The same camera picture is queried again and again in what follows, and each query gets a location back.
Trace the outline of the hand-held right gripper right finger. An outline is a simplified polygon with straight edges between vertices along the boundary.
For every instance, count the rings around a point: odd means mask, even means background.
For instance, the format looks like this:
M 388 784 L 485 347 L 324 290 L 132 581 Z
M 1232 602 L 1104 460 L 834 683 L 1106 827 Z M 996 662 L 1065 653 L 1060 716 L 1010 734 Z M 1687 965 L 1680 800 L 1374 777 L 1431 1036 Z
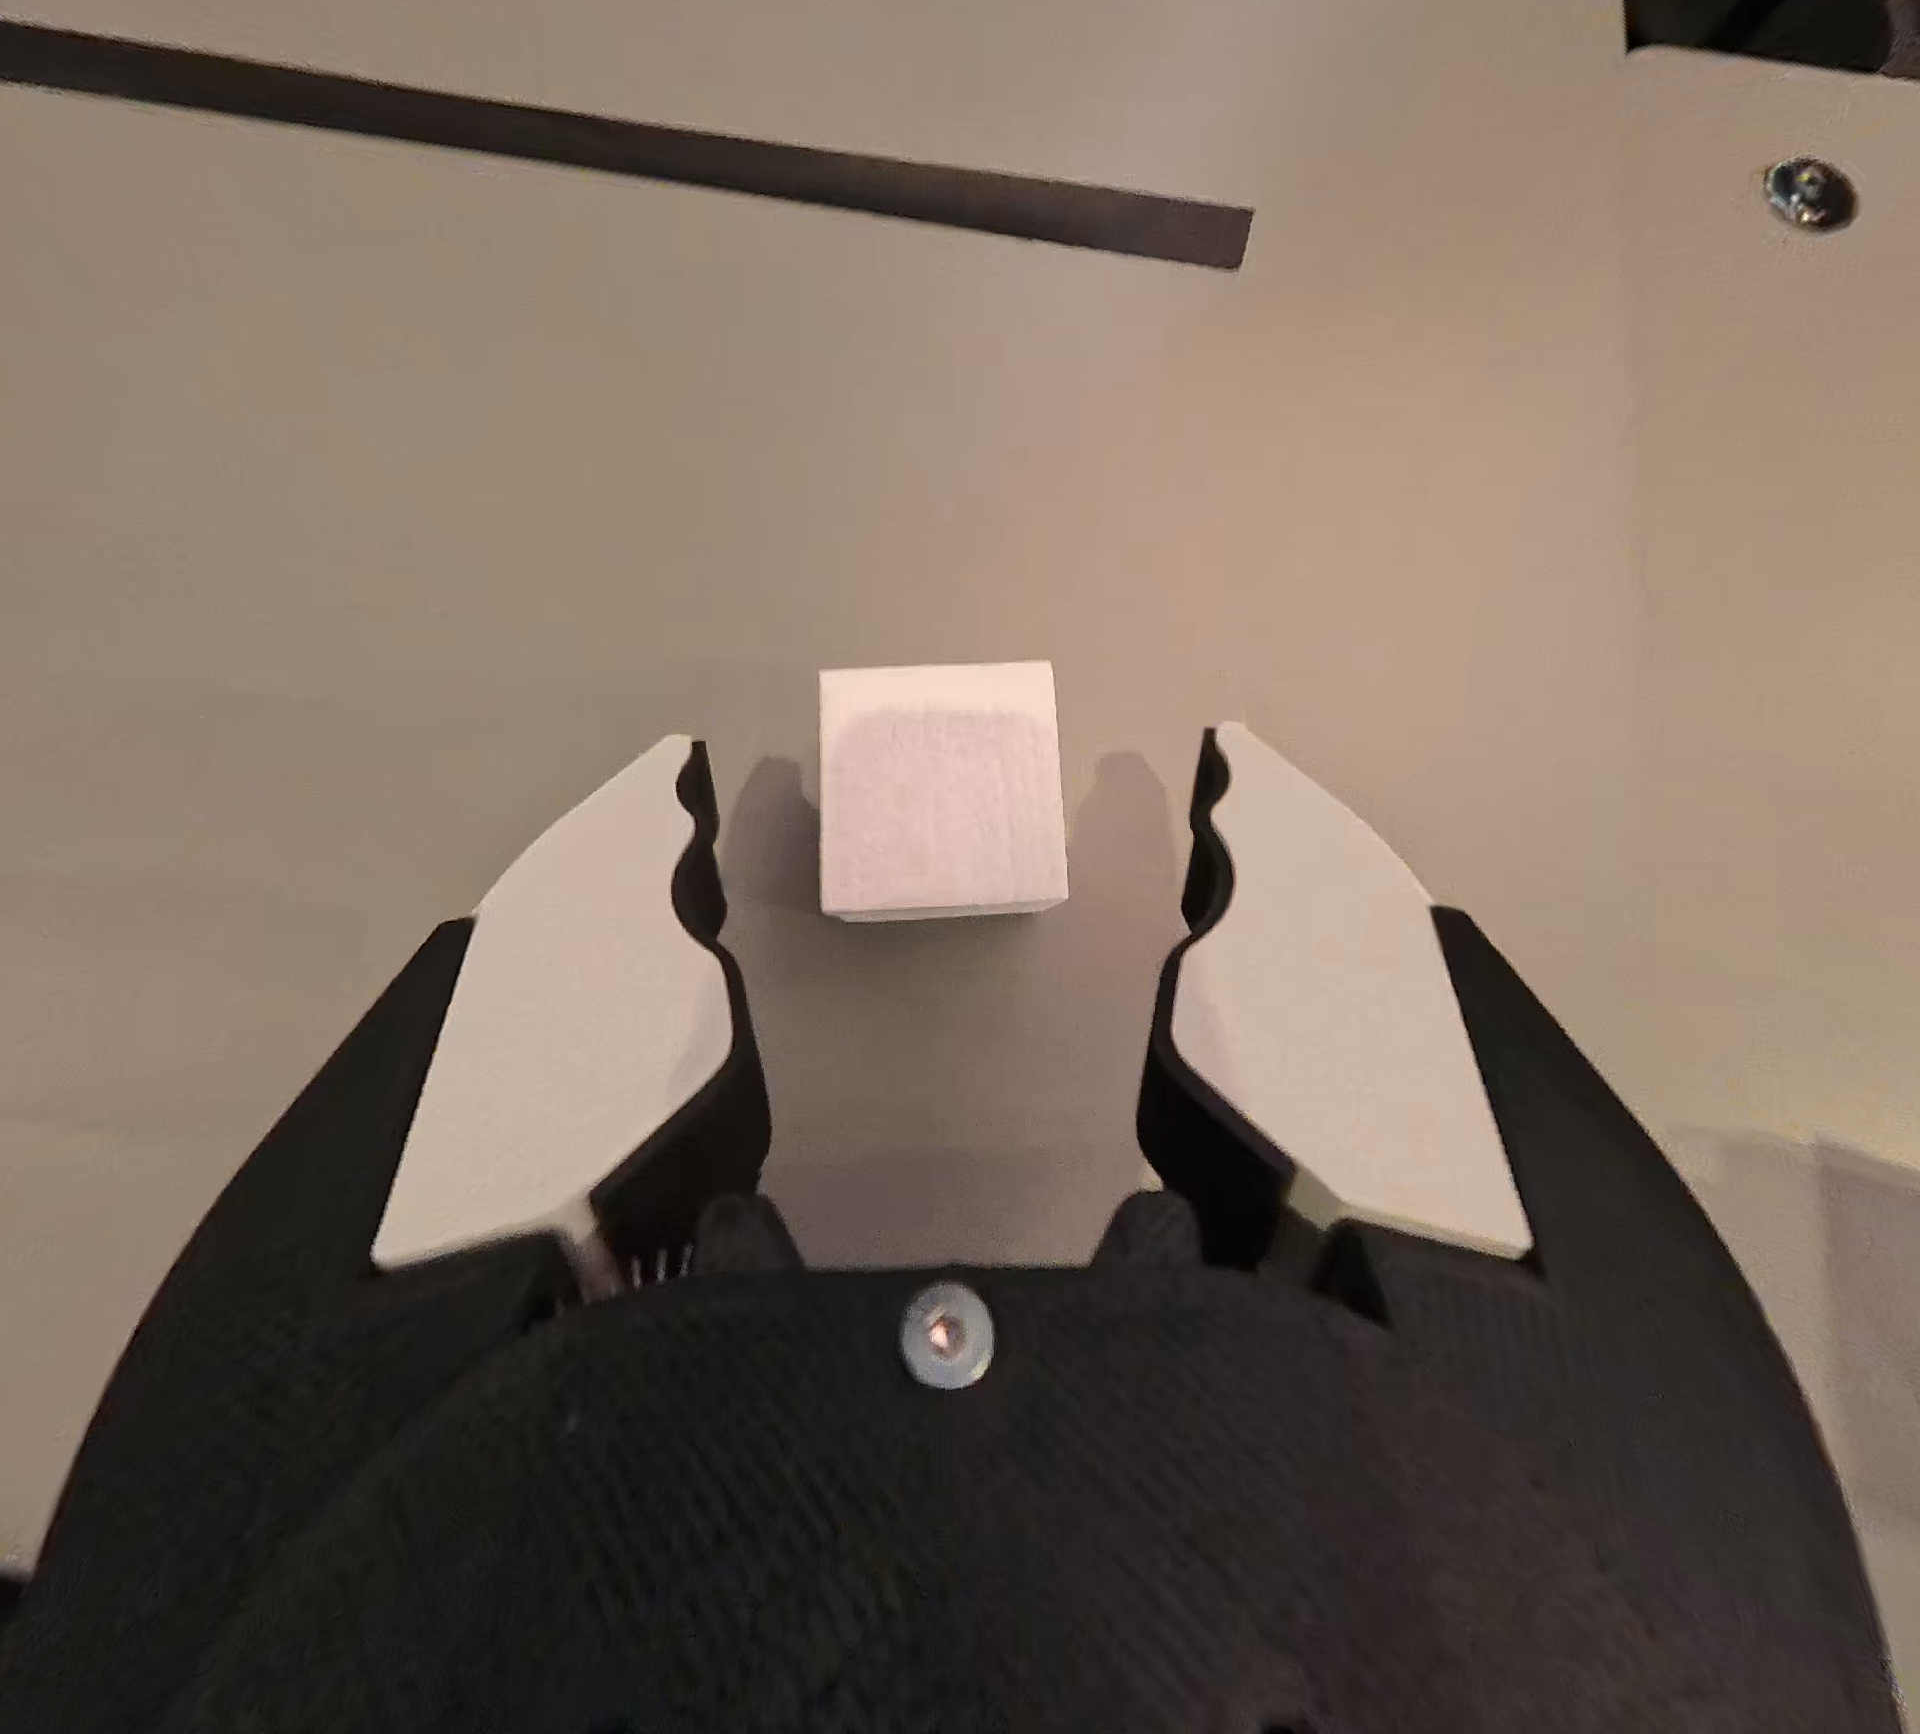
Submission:
M 1527 1275 L 1531 1223 L 1408 860 L 1241 721 L 1201 737 L 1136 1135 L 1200 1259 L 1311 1272 L 1376 1233 Z

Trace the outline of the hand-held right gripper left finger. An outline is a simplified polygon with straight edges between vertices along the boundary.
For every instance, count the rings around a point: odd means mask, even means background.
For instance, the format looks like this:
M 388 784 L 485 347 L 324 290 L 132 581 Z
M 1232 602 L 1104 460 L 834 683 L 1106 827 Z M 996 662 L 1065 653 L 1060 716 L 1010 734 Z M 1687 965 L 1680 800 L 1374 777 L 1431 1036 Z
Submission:
M 754 1194 L 771 1112 L 721 931 L 708 746 L 666 735 L 482 895 L 370 1258 L 553 1237 L 590 1293 L 666 1279 Z

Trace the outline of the white foam cube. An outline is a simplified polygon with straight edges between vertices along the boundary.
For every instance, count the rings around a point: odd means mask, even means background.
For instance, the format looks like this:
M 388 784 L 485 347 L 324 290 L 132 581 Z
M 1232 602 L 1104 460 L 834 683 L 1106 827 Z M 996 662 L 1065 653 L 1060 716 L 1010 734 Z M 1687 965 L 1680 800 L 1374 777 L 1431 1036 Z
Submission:
M 818 698 L 824 914 L 925 922 L 1068 901 L 1047 662 L 827 668 Z

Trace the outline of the metal table screw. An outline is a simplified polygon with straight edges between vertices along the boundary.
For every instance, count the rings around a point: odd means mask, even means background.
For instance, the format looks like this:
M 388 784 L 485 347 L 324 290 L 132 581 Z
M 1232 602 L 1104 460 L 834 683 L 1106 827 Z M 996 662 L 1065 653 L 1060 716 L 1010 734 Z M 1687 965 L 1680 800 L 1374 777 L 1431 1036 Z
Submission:
M 1812 155 L 1773 161 L 1762 182 L 1766 206 L 1799 231 L 1837 233 L 1860 211 L 1860 189 L 1836 161 Z

